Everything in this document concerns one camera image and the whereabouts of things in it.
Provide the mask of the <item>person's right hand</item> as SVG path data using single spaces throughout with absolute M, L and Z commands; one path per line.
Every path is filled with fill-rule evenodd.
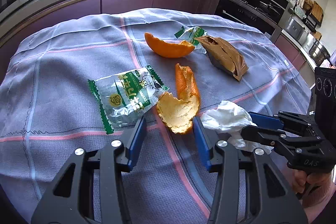
M 321 186 L 331 177 L 331 173 L 307 174 L 303 170 L 293 171 L 292 188 L 296 193 L 303 193 L 306 183 L 313 186 Z

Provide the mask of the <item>pink sweater right forearm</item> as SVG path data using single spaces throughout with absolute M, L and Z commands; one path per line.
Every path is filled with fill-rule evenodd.
M 312 223 L 322 213 L 327 203 L 335 193 L 335 184 L 332 176 L 329 176 L 322 185 L 302 199 L 302 205 L 306 213 L 308 223 Z

